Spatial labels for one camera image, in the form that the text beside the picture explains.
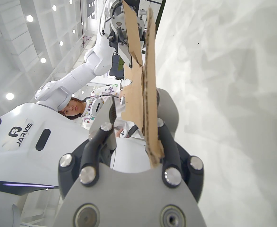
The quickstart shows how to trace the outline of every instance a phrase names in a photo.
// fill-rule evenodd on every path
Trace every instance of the screw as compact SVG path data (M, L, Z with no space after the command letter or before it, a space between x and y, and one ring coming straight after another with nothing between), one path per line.
M203 168L203 161L197 156L191 156L190 165L197 171Z
M95 168L93 166L86 166L80 172L80 182L84 185L90 184L95 179L95 176Z
M158 118L158 127L162 127L163 125L164 125L163 120Z
M161 212L160 224L162 227L185 227L186 219L180 208L168 205Z
M101 125L101 129L105 132L108 132L112 129L112 124L110 122L105 122Z
M179 172L179 170L177 170L174 167L170 167L168 169L165 170L165 179L166 181L173 186L178 186L181 181L182 181L182 175Z
M60 158L59 164L60 167L67 167L72 162L72 156L70 154L65 154Z
M100 222L100 212L95 205L83 205L75 215L76 227L96 227Z

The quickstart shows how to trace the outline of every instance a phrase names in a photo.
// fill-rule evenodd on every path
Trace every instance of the ceiling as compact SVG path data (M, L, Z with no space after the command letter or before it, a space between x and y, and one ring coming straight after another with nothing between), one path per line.
M41 85L60 79L77 61L84 61L83 54L96 40L96 30L89 28L86 0L70 3L0 0L0 116L20 104L34 102ZM7 100L7 93L13 93L14 98Z

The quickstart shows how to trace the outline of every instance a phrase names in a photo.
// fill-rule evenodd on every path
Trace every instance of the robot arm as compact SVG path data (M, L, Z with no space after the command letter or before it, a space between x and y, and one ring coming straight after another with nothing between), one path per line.
M137 14L141 47L145 41L145 22L139 17L140 0L124 0ZM116 50L123 61L132 66L132 57L128 51L126 26L122 0L106 0L95 46L85 54L85 63L77 67L60 80L51 81L35 94L37 104L56 111L62 110L70 101L73 93L89 83L94 77L104 75L112 66L112 56Z
M95 46L84 56L85 63L72 70L60 80L48 82L41 87L35 99L37 104L62 110L70 101L73 93L89 83L94 77L101 76L110 70L114 49L109 40L97 35Z

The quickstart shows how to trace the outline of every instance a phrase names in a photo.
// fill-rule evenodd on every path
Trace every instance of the jarvis logo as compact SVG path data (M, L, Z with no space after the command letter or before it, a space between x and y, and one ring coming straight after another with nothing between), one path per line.
M32 125L33 125L32 123L28 123L23 131L21 127L13 127L8 133L8 135L10 137L18 137L18 140L16 141L16 143L18 144L18 146L20 146L23 140L27 137L27 134L30 128L32 127Z
M14 127L14 128L12 128L12 129L10 130L10 132L8 133L8 135L9 135L10 137L17 137L18 134L16 134L16 133L18 133L18 132L20 132L20 131L22 131L22 128L21 128L21 127Z

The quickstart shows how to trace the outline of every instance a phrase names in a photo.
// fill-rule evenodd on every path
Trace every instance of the torn cardboard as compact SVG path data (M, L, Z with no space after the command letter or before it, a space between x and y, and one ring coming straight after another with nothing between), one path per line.
M158 140L156 72L155 72L155 23L153 11L148 10L145 64L142 60L141 44L136 13L123 2L129 53L132 68L124 65L125 79L132 83L123 89L125 111L122 119L133 121L142 130L151 167L157 167L164 156L163 147Z

